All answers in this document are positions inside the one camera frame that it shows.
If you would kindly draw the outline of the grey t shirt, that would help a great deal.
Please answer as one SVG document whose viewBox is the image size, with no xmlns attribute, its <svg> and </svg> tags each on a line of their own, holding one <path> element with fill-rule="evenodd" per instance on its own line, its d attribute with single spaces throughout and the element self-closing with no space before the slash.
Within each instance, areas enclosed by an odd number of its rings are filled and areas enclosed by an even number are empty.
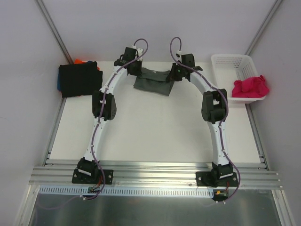
<svg viewBox="0 0 301 226">
<path fill-rule="evenodd" d="M 133 87 L 141 91 L 169 96 L 174 85 L 174 81 L 166 80 L 169 74 L 170 71 L 154 71 L 142 68 L 142 73 L 136 77 Z"/>
</svg>

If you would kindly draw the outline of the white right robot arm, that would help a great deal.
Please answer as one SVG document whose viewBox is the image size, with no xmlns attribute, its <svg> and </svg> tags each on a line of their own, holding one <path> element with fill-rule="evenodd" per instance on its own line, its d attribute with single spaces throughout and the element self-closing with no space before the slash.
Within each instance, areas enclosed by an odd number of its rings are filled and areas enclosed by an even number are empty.
<svg viewBox="0 0 301 226">
<path fill-rule="evenodd" d="M 197 179 L 206 186 L 238 186 L 238 178 L 234 172 L 226 142 L 225 120 L 228 117 L 229 107 L 227 91 L 218 89 L 210 80 L 202 75 L 203 69 L 195 66 L 193 54 L 176 53 L 174 63 L 167 81 L 181 81 L 186 78 L 196 86 L 202 94 L 201 115 L 207 122 L 213 147 L 213 161 L 210 172 L 201 173 Z"/>
</svg>

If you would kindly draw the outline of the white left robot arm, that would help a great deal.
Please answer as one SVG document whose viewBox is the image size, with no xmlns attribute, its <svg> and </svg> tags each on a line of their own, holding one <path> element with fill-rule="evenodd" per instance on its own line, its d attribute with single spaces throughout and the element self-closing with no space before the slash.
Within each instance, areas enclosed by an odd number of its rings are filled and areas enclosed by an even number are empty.
<svg viewBox="0 0 301 226">
<path fill-rule="evenodd" d="M 142 56 L 145 50 L 136 46 L 126 47 L 124 54 L 114 62 L 113 72 L 102 88 L 92 95 L 93 132 L 87 150 L 78 162 L 77 169 L 83 178 L 95 182 L 100 174 L 97 149 L 102 143 L 106 125 L 117 113 L 114 92 L 119 84 L 130 74 L 138 76 L 142 70 Z"/>
</svg>

